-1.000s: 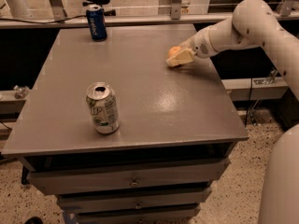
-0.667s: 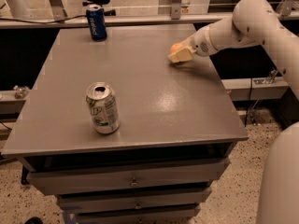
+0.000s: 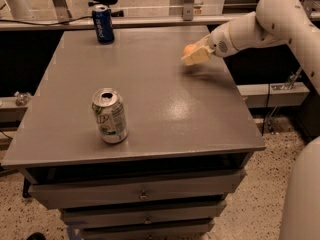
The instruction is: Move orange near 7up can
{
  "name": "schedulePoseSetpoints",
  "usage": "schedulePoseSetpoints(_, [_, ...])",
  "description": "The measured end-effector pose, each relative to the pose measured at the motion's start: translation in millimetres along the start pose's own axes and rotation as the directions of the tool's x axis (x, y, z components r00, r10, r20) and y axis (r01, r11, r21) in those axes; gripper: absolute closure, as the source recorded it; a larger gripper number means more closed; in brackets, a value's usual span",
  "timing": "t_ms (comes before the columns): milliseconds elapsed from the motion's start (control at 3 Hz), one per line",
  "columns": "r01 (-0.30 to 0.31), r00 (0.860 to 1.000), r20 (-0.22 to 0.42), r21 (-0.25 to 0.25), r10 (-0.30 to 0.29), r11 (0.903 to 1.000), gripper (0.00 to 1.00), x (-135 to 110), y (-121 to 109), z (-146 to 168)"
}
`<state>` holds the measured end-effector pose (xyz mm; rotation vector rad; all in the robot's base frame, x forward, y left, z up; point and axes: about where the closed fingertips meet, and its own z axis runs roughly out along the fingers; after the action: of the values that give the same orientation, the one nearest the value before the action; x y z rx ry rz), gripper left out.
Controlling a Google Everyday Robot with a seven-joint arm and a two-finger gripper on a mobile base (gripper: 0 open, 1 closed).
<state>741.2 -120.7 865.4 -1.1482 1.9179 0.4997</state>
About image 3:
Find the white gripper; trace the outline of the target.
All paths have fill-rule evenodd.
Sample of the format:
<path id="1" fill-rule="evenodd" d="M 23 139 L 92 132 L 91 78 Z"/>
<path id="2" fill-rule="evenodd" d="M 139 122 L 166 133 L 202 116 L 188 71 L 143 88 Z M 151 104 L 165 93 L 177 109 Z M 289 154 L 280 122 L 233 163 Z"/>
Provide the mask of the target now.
<path id="1" fill-rule="evenodd" d="M 224 23 L 216 27 L 210 35 L 206 35 L 192 44 L 194 49 L 190 54 L 182 56 L 181 61 L 186 66 L 201 64 L 210 60 L 213 54 L 225 58 L 238 52 L 235 48 L 230 34 L 230 24 Z"/>

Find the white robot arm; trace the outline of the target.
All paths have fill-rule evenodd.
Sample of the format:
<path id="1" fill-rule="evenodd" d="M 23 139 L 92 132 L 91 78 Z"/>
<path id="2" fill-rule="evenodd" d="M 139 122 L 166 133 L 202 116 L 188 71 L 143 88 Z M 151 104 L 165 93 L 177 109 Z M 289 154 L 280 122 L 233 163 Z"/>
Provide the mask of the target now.
<path id="1" fill-rule="evenodd" d="M 256 10 L 226 22 L 184 48 L 186 66 L 248 48 L 285 44 L 315 88 L 320 86 L 320 29 L 299 0 L 260 0 Z M 320 240 L 320 137 L 296 158 L 285 196 L 279 240 Z"/>

